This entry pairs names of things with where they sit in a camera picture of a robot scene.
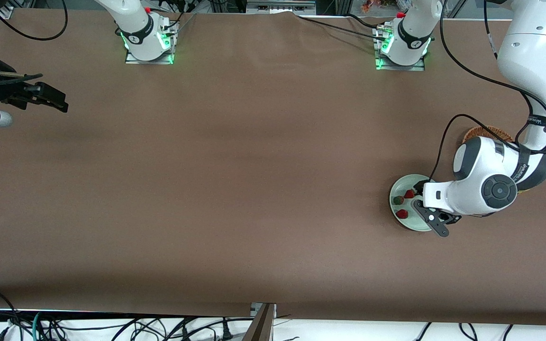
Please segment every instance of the green cable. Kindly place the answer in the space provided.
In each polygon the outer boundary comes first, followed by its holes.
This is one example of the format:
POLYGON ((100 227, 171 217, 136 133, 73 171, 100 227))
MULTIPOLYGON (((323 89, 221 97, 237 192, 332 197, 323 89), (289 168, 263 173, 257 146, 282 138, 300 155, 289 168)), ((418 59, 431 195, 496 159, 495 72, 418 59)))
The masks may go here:
POLYGON ((37 312, 35 318, 33 319, 33 341, 37 341, 37 321, 39 320, 39 315, 41 315, 41 311, 37 312))

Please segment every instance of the strawberry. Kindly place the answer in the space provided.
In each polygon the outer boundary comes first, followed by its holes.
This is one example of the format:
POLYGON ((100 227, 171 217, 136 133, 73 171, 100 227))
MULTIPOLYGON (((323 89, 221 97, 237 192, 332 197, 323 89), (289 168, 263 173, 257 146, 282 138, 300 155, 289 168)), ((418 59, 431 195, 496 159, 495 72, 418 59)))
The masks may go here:
POLYGON ((405 209, 401 209, 395 213, 397 218, 405 219, 408 218, 408 212, 405 209))
POLYGON ((414 193, 413 190, 408 189, 408 190, 406 191, 406 194, 404 194, 403 196, 404 196, 406 199, 412 199, 412 198, 414 198, 414 196, 416 196, 416 193, 414 193))

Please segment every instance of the red strawberry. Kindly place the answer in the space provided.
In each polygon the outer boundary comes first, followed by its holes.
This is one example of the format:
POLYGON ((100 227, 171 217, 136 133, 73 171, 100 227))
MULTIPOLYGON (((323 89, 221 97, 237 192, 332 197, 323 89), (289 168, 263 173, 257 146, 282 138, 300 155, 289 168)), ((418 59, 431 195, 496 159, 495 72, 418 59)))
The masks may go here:
POLYGON ((408 212, 405 209, 401 209, 395 213, 397 218, 405 219, 408 218, 408 212))
POLYGON ((401 204, 403 204, 402 196, 393 197, 393 205, 401 205, 401 204))
POLYGON ((404 194, 403 196, 404 196, 406 199, 412 199, 412 198, 414 198, 414 196, 416 196, 416 193, 414 193, 413 190, 408 189, 408 190, 406 191, 406 194, 404 194))

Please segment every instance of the black logo band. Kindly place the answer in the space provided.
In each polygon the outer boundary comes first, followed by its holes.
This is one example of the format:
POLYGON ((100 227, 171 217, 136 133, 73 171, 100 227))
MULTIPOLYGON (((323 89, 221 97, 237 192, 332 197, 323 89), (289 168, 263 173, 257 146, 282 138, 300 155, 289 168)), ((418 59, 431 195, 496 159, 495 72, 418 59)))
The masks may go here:
POLYGON ((149 22, 147 23, 147 26, 143 28, 142 30, 139 30, 138 32, 126 32, 124 30, 121 30, 121 34, 123 34, 124 37, 126 37, 126 40, 134 45, 139 45, 143 43, 143 39, 147 37, 151 32, 153 31, 153 17, 150 15, 147 15, 149 17, 149 22))
POLYGON ((399 25, 397 25, 397 31, 399 32, 401 40, 406 42, 410 50, 417 50, 418 48, 423 46, 423 44, 426 44, 429 40, 429 37, 431 37, 431 33, 429 33, 425 37, 415 37, 410 35, 408 32, 406 32, 405 29, 403 29, 403 20, 399 22, 399 25))

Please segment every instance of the black cable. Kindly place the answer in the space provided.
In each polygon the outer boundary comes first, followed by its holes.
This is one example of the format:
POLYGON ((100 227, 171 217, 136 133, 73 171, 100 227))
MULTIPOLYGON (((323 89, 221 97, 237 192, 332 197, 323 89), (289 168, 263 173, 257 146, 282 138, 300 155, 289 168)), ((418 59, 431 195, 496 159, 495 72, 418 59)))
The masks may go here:
POLYGON ((179 331, 182 326, 185 326, 187 323, 193 321, 193 320, 196 320, 197 318, 196 317, 185 317, 182 321, 178 322, 178 324, 176 324, 174 326, 174 328, 172 328, 172 330, 169 332, 169 334, 163 339, 163 341, 168 341, 169 339, 175 339, 177 337, 182 337, 182 335, 176 335, 174 336, 174 333, 179 331))
POLYGON ((37 330, 37 333, 40 334, 42 337, 43 337, 43 340, 44 341, 52 341, 52 337, 50 337, 48 339, 47 335, 46 335, 46 331, 44 330, 44 327, 43 327, 43 324, 41 324, 41 321, 37 321, 37 326, 36 326, 36 330, 37 330))
POLYGON ((357 20, 360 24, 362 24, 362 25, 364 25, 366 27, 369 27, 369 28, 377 28, 378 25, 385 24, 385 22, 383 21, 380 24, 371 25, 371 24, 368 24, 368 22, 363 21, 362 18, 358 17, 357 15, 351 14, 351 13, 346 13, 345 15, 343 15, 343 17, 351 17, 351 18, 357 20))
POLYGON ((169 25, 167 25, 167 26, 164 26, 163 29, 164 29, 164 30, 167 30, 167 29, 169 29, 170 27, 176 25, 176 24, 180 21, 180 18, 182 18, 182 15, 183 15, 183 14, 184 14, 184 12, 180 12, 180 15, 178 16, 178 18, 177 18, 175 21, 173 21, 171 24, 169 24, 169 25))
POLYGON ((6 338, 6 334, 7 334, 7 331, 9 330, 9 327, 6 327, 4 330, 2 330, 0 332, 0 341, 4 341, 4 339, 6 338))
POLYGON ((420 335, 414 341, 422 341, 423 336, 425 336, 425 333, 427 332, 427 329, 429 329, 429 327, 431 327, 432 323, 433 322, 427 322, 427 324, 425 324, 425 327, 423 328, 423 330, 420 332, 420 335))
POLYGON ((524 130, 526 130, 527 127, 528 127, 528 123, 526 122, 524 124, 524 126, 522 127, 522 129, 520 129, 518 131, 518 133, 515 135, 515 142, 519 143, 519 138, 522 135, 522 133, 524 132, 524 130))
POLYGON ((163 322, 161 321, 161 319, 157 319, 159 321, 159 323, 161 324, 161 328, 163 329, 163 334, 164 334, 164 337, 165 335, 167 335, 167 330, 165 329, 165 324, 163 324, 163 322))
POLYGON ((104 329, 110 329, 110 328, 119 328, 123 327, 125 324, 117 324, 115 326, 106 326, 106 327, 92 327, 92 328, 70 328, 70 327, 63 327, 60 324, 58 324, 58 327, 61 330, 75 330, 75 331, 85 331, 85 330, 104 330, 104 329))
POLYGON ((477 125, 479 125, 480 127, 482 127, 484 130, 486 130, 489 134, 491 134, 492 136, 494 136, 494 138, 496 138, 497 140, 499 140, 500 142, 502 142, 503 144, 505 144, 507 147, 513 149, 514 151, 518 151, 519 152, 519 148, 516 147, 515 145, 512 145, 510 144, 509 142, 503 140, 500 136, 498 136, 495 132, 493 132, 492 130, 490 130, 490 128, 488 128, 487 126, 484 126, 483 123, 481 123, 480 121, 478 121, 476 118, 474 118, 473 116, 471 115, 467 115, 467 114, 458 114, 458 115, 455 115, 453 118, 451 118, 449 121, 448 121, 448 125, 446 125, 446 129, 444 129, 444 133, 442 134, 442 140, 441 142, 439 143, 439 150, 437 152, 437 159, 435 160, 435 166, 433 166, 433 170, 431 171, 431 175, 429 176, 429 181, 431 181, 431 179, 433 178, 433 175, 435 174, 435 171, 437 170, 437 165, 439 164, 439 159, 442 157, 442 149, 444 148, 444 140, 446 140, 446 134, 448 133, 448 129, 450 128, 450 126, 452 125, 452 123, 455 121, 455 119, 459 118, 459 117, 466 117, 472 121, 474 121, 475 123, 477 123, 477 125))
POLYGON ((52 321, 50 321, 50 328, 48 328, 48 337, 50 337, 50 340, 53 340, 52 338, 52 321))
POLYGON ((39 77, 43 77, 43 74, 41 73, 35 73, 34 75, 27 75, 21 78, 12 78, 11 80, 1 80, 0 85, 7 85, 7 84, 15 84, 15 83, 22 83, 30 80, 35 80, 39 77))
POLYGON ((27 315, 27 314, 23 314, 21 312, 18 312, 17 315, 14 315, 13 313, 11 313, 9 311, 0 311, 0 316, 4 316, 7 319, 11 320, 14 325, 19 325, 19 323, 18 323, 18 321, 16 319, 16 316, 18 316, 18 319, 20 320, 20 322, 26 322, 27 324, 32 324, 33 323, 32 316, 27 315))
MULTIPOLYGON (((488 2, 486 0, 483 1, 483 25, 486 26, 488 38, 492 40, 492 37, 490 36, 490 27, 488 26, 488 2)), ((499 56, 496 51, 492 50, 492 52, 494 53, 494 58, 498 59, 499 56)))
POLYGON ((233 339, 233 334, 229 330, 229 324, 227 323, 227 318, 223 317, 223 341, 233 339))
POLYGON ((187 341, 191 341, 191 339, 187 335, 187 326, 186 325, 182 326, 182 339, 183 340, 186 339, 187 341))
MULTIPOLYGON (((238 317, 236 319, 226 319, 227 322, 234 322, 234 321, 251 321, 253 320, 254 318, 253 317, 238 317)), ((180 341, 188 341, 189 340, 189 337, 191 337, 191 335, 194 335, 196 332, 201 332, 202 330, 204 329, 207 329, 211 326, 214 326, 216 324, 221 324, 223 323, 222 320, 218 321, 218 322, 212 322, 210 324, 207 324, 203 327, 200 327, 200 328, 197 328, 195 330, 192 330, 191 332, 189 332, 189 334, 187 334, 186 336, 184 336, 182 339, 180 339, 180 341)))
POLYGON ((62 328, 60 328, 60 324, 58 324, 56 320, 50 321, 50 335, 51 335, 52 329, 54 329, 54 332, 56 333, 56 335, 58 335, 58 339, 60 341, 67 339, 67 332, 65 332, 62 328))
POLYGON ((138 321, 139 319, 133 319, 131 320, 130 322, 126 323, 123 325, 123 327, 121 329, 119 329, 115 335, 113 336, 113 339, 111 339, 111 341, 115 341, 115 339, 117 339, 119 337, 119 335, 121 335, 121 333, 124 331, 124 330, 127 330, 128 327, 130 327, 132 324, 134 324, 134 322, 138 321))
MULTIPOLYGON (((6 302, 6 304, 7 304, 8 307, 9 307, 9 310, 11 310, 12 314, 14 315, 14 319, 16 320, 16 322, 18 323, 18 325, 20 326, 20 318, 18 317, 18 313, 16 312, 16 309, 14 308, 14 306, 13 306, 13 305, 11 304, 11 302, 7 299, 7 297, 4 296, 4 294, 0 293, 0 298, 6 302)), ((21 340, 21 341, 24 340, 24 333, 22 332, 22 329, 20 330, 20 340, 21 340)))
POLYGON ((11 30, 13 30, 14 32, 18 33, 19 35, 23 36, 23 37, 28 37, 28 39, 33 39, 33 40, 37 40, 37 41, 48 41, 48 40, 54 40, 56 39, 57 37, 60 37, 61 35, 63 35, 64 31, 67 29, 67 24, 69 23, 69 11, 67 11, 67 4, 65 3, 64 0, 60 0, 62 3, 63 3, 63 9, 64 9, 64 25, 63 25, 63 28, 60 30, 60 32, 56 33, 55 35, 51 36, 51 37, 35 37, 35 36, 30 36, 26 33, 22 33, 20 32, 17 28, 15 28, 14 26, 12 26, 9 22, 7 22, 4 18, 2 18, 0 16, 0 20, 6 24, 6 26, 8 26, 9 28, 11 28, 11 30))
POLYGON ((512 328, 513 328, 513 324, 509 324, 509 326, 505 330, 505 334, 503 334, 502 336, 502 341, 507 341, 507 335, 509 335, 509 332, 511 331, 512 328))
MULTIPOLYGON (((442 13, 444 13, 444 11, 446 10, 446 4, 448 4, 448 0, 444 1, 444 4, 442 6, 442 13)), ((452 52, 450 52, 450 50, 448 48, 448 45, 446 44, 446 37, 444 37, 444 16, 443 15, 439 19, 439 35, 440 35, 440 38, 442 39, 442 45, 444 46, 444 50, 446 50, 446 53, 448 54, 450 59, 453 60, 456 63, 456 65, 459 65, 459 67, 461 67, 461 69, 463 69, 464 71, 467 71, 468 73, 470 73, 473 76, 476 76, 477 78, 480 78, 481 80, 492 82, 494 84, 498 84, 499 86, 507 87, 507 88, 509 88, 511 90, 518 91, 519 93, 522 93, 524 95, 528 95, 533 100, 537 101, 540 104, 540 106, 542 106, 543 109, 546 111, 546 104, 541 99, 539 99, 537 96, 533 95, 532 93, 529 93, 528 91, 526 91, 524 89, 520 89, 520 88, 518 88, 516 86, 512 86, 510 84, 506 84, 506 83, 503 83, 503 82, 500 82, 500 81, 497 81, 497 80, 493 80, 492 78, 488 78, 487 76, 482 76, 479 73, 477 73, 475 71, 472 71, 468 67, 464 66, 459 60, 457 60, 457 58, 452 54, 452 52)))
POLYGON ((132 337, 130 338, 131 341, 134 340, 134 339, 136 339, 136 337, 137 337, 141 332, 149 332, 149 333, 151 333, 151 334, 153 334, 153 335, 156 335, 157 339, 159 339, 160 336, 165 338, 165 336, 167 335, 167 333, 161 334, 158 330, 156 330, 156 329, 150 327, 150 325, 154 324, 154 323, 157 322, 157 321, 161 322, 161 319, 154 319, 154 320, 152 320, 151 322, 146 323, 146 324, 141 323, 141 322, 136 322, 134 325, 136 326, 136 324, 138 324, 138 325, 141 326, 142 328, 140 328, 140 329, 137 329, 136 327, 134 328, 134 332, 132 333, 132 337))
POLYGON ((301 16, 298 16, 298 18, 301 18, 301 19, 303 19, 303 20, 310 21, 310 22, 315 22, 316 24, 328 26, 328 27, 331 27, 331 28, 336 28, 337 30, 341 30, 341 31, 353 33, 353 34, 355 34, 355 35, 360 35, 360 36, 364 36, 364 37, 368 37, 368 38, 375 39, 375 40, 380 40, 380 41, 384 41, 384 40, 385 40, 385 38, 383 38, 383 37, 373 36, 373 35, 367 35, 366 33, 361 33, 361 32, 356 32, 356 31, 348 30, 347 28, 343 28, 343 27, 338 27, 338 26, 330 25, 330 24, 327 24, 327 23, 325 23, 325 22, 313 20, 313 19, 310 19, 310 18, 305 18, 305 17, 301 17, 301 16))
POLYGON ((218 336, 216 335, 216 330, 214 328, 208 327, 209 330, 211 330, 214 333, 214 341, 218 341, 218 336))
POLYGON ((477 341, 477 333, 475 332, 475 328, 473 328, 473 324, 470 324, 468 323, 469 327, 471 328, 471 331, 473 332, 473 337, 470 336, 469 334, 467 334, 464 329, 462 328, 462 323, 459 323, 459 328, 461 328, 461 333, 463 333, 463 335, 470 339, 471 341, 477 341))

